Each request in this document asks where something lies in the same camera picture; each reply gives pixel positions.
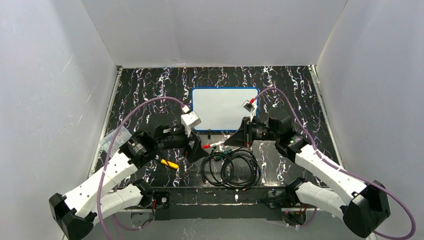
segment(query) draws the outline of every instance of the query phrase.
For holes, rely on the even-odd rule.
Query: yellow marker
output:
[[[175,163],[173,163],[171,161],[167,161],[165,159],[160,160],[160,163],[161,164],[165,164],[166,166],[171,167],[173,169],[178,169],[179,168],[179,166],[177,164],[175,164]]]

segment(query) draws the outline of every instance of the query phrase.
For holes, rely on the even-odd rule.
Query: coiled black cable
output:
[[[244,181],[235,181],[234,177],[234,163],[236,159],[242,159],[247,163],[250,169],[250,177]],[[221,171],[220,171],[220,180],[214,174],[212,170],[211,161],[223,161]],[[212,175],[213,180],[209,179],[205,173],[205,167],[209,163],[209,171]],[[223,152],[211,152],[209,156],[205,157],[201,162],[200,174],[203,182],[206,184],[208,181],[211,185],[215,187],[226,187],[228,189],[241,189],[247,190],[256,184],[258,184],[261,179],[261,167],[258,164],[256,157],[253,155],[251,150],[245,149],[236,149],[228,154]]]

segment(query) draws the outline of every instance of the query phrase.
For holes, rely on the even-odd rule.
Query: white wall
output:
[[[60,240],[49,197],[88,175],[116,66],[78,1],[0,3],[0,239]]]
[[[416,240],[424,238],[423,43],[423,1],[349,0],[317,68],[345,167],[410,207]],[[391,217],[378,230],[403,236],[409,219],[389,203]]]
[[[316,64],[346,1],[82,0],[124,67]]]

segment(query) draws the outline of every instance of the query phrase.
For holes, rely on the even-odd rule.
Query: black marble tabletop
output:
[[[254,66],[254,67],[165,67],[123,69],[116,96],[113,101],[106,133],[115,129],[136,106],[145,100],[169,96],[191,105],[191,92],[198,87],[256,87],[263,90],[277,87],[286,93],[295,112],[306,129],[314,137],[320,151],[333,161],[338,162],[336,152],[327,128],[317,93],[307,66]],[[269,91],[260,97],[258,116],[261,121],[268,119],[272,107],[287,105],[275,92]],[[180,106],[174,102],[158,101],[140,110],[125,127],[133,133],[147,125],[169,125],[179,119]],[[221,132],[207,136],[201,135],[202,144],[215,143],[228,138],[230,133]],[[316,185],[324,186],[317,177],[278,154],[274,143],[255,141],[252,146],[254,155],[262,169],[259,184],[264,187],[285,186],[297,177],[304,177]],[[99,152],[96,170],[103,166],[105,152]],[[168,168],[158,161],[152,161],[135,174],[125,179],[120,187],[143,178],[153,187],[212,187],[203,183],[200,175],[199,160],[189,163],[179,150],[166,150],[157,156],[179,165],[179,169]],[[222,162],[213,164],[219,173]],[[235,162],[235,173],[239,179],[248,178],[248,166]]]

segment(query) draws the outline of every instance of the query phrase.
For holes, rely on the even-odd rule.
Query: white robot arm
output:
[[[200,123],[198,115],[187,106],[182,108],[181,121],[160,125],[154,135],[140,130],[119,148],[109,160],[101,186],[101,213],[108,217],[122,209],[146,205],[153,200],[153,189],[143,180],[136,180],[124,189],[108,193],[122,180],[156,158],[159,150],[183,149],[189,162],[206,157],[200,138],[192,128]],[[65,194],[54,194],[49,199],[53,219],[69,240],[84,238],[99,222],[97,195],[103,169]]]
[[[243,107],[251,113],[256,111],[256,105],[249,101]],[[353,233],[362,238],[368,237],[390,216],[387,194],[340,172],[343,170],[341,166],[315,150],[307,138],[294,130],[293,118],[286,110],[271,108],[268,117],[267,123],[260,122],[256,116],[244,117],[240,128],[223,144],[249,148],[254,141],[275,141],[275,148],[281,155],[310,171],[328,187],[322,188],[298,178],[284,191],[270,191],[265,203],[315,206],[342,219]],[[381,183],[374,183],[384,188]]]

